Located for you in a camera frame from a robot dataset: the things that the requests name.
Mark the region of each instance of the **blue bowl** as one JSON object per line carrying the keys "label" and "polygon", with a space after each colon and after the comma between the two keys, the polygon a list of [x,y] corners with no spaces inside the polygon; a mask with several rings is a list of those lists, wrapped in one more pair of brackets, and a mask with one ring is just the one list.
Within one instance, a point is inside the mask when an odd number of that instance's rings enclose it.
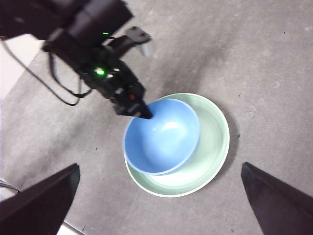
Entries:
{"label": "blue bowl", "polygon": [[200,137],[195,111],[185,102],[162,99],[148,105],[150,120],[134,117],[126,127],[123,151],[129,165],[145,174],[172,173],[192,157]]}

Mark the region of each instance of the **black object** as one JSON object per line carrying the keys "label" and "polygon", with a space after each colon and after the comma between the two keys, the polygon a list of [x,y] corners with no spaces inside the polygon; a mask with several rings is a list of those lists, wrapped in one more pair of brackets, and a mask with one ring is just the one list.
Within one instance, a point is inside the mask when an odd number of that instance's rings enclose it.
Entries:
{"label": "black object", "polygon": [[119,58],[149,42],[150,35],[132,27],[103,45],[132,17],[121,0],[0,0],[2,38],[31,33],[46,40],[43,49],[59,56],[90,88],[110,99],[118,115],[149,119],[145,89]]}
{"label": "black object", "polygon": [[1,202],[1,234],[57,234],[72,204],[79,179],[79,166],[73,164]]}
{"label": "black object", "polygon": [[244,163],[241,178],[265,235],[312,235],[313,198]]}

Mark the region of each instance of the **white wall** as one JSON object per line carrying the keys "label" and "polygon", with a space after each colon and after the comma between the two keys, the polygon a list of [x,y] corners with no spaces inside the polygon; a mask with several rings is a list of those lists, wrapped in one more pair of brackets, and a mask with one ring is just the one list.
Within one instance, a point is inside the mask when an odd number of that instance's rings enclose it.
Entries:
{"label": "white wall", "polygon": [[[40,50],[43,41],[37,40],[30,34],[25,34],[6,41],[13,53],[20,58],[27,66]],[[0,97],[1,100],[7,96],[18,78],[24,72],[3,46],[0,46]]]}

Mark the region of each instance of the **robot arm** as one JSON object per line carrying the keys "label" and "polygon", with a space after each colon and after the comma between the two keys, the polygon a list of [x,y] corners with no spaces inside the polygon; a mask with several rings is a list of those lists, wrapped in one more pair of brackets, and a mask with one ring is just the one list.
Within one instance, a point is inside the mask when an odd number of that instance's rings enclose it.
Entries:
{"label": "robot arm", "polygon": [[92,89],[109,99],[118,115],[150,119],[144,87],[120,60],[132,47],[146,45],[138,27],[113,38],[132,18],[121,0],[0,0],[0,34],[5,39],[31,33]]}

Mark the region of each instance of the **black cable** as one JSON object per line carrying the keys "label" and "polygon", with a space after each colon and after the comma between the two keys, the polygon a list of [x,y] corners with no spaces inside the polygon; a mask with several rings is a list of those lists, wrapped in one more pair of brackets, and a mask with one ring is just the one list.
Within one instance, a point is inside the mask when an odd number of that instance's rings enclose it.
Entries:
{"label": "black cable", "polygon": [[[16,60],[16,62],[18,62],[25,70],[27,70],[31,75],[33,75],[39,82],[41,82],[49,91],[51,91],[60,101],[62,101],[63,103],[70,105],[70,106],[75,106],[79,103],[80,98],[77,98],[75,103],[68,103],[67,101],[63,100],[58,94],[55,93],[55,91],[50,88],[38,75],[36,75],[32,70],[30,70],[12,51],[11,49],[7,46],[6,42],[4,40],[2,41],[2,45],[4,47],[4,49],[6,50],[6,52],[13,58]],[[78,93],[81,93],[82,91],[82,81],[79,78],[78,80]]]}
{"label": "black cable", "polygon": [[81,91],[79,92],[79,94],[74,93],[73,91],[71,91],[70,89],[68,89],[66,86],[64,86],[60,80],[58,79],[56,72],[55,72],[55,66],[54,66],[54,56],[51,52],[49,52],[49,67],[50,67],[50,74],[53,77],[54,81],[56,83],[58,83],[63,89],[65,89],[66,91],[68,91],[70,94],[72,94],[73,96],[77,97],[77,98],[84,98],[85,96],[87,96],[88,94],[91,93],[92,89],[89,89],[89,91],[80,94]]}
{"label": "black cable", "polygon": [[12,185],[8,185],[8,184],[4,183],[2,180],[0,181],[0,188],[9,188],[9,189],[16,190],[17,193],[20,192],[16,187],[14,187]]}

